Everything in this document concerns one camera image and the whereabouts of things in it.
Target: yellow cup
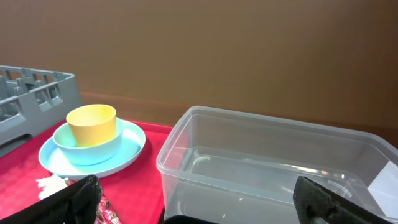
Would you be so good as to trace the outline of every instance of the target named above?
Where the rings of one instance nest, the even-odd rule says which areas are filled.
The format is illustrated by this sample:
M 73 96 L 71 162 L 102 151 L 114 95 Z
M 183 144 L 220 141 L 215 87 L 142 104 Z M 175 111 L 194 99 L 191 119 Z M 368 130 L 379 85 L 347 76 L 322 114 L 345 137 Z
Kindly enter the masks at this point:
M 116 110 L 109 105 L 76 108 L 68 113 L 67 122 L 78 147 L 97 146 L 116 137 Z

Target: wall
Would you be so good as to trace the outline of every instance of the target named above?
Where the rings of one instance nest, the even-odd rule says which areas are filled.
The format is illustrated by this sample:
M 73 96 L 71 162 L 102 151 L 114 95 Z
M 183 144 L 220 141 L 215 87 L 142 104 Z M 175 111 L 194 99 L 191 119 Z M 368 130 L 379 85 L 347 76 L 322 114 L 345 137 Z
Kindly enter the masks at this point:
M 398 128 L 398 1 L 0 2 L 0 63 L 80 90 Z

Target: plastic container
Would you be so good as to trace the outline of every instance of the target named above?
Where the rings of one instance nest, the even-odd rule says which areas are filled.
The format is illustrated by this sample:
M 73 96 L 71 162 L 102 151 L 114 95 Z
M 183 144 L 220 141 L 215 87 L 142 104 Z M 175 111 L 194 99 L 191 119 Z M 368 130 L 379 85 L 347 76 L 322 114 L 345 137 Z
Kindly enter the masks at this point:
M 301 175 L 398 223 L 397 163 L 397 149 L 370 133 L 202 106 L 157 157 L 165 217 L 215 223 L 298 223 Z

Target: tray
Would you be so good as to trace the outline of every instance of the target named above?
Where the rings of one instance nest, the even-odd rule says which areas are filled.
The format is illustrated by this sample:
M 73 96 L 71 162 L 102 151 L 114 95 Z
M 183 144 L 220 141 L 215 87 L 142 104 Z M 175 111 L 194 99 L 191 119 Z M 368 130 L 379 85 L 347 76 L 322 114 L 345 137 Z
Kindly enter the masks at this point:
M 0 158 L 0 219 L 39 201 L 35 180 L 51 176 L 39 163 L 39 149 L 63 123 Z M 156 156 L 172 127 L 134 123 L 147 138 L 141 155 L 127 168 L 99 182 L 123 224 L 153 224 L 158 222 L 164 207 Z

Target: light blue plate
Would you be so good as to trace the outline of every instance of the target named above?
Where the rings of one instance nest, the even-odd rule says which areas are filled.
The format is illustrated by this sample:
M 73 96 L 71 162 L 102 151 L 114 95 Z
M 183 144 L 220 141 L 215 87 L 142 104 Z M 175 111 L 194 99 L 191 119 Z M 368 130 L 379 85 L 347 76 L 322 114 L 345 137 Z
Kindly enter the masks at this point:
M 72 164 L 55 145 L 51 137 L 40 149 L 40 164 L 51 173 L 72 180 L 79 180 L 91 174 L 101 178 L 119 172 L 137 159 L 146 140 L 144 131 L 137 125 L 123 121 L 123 126 L 123 140 L 120 149 L 113 157 L 104 162 L 86 166 Z

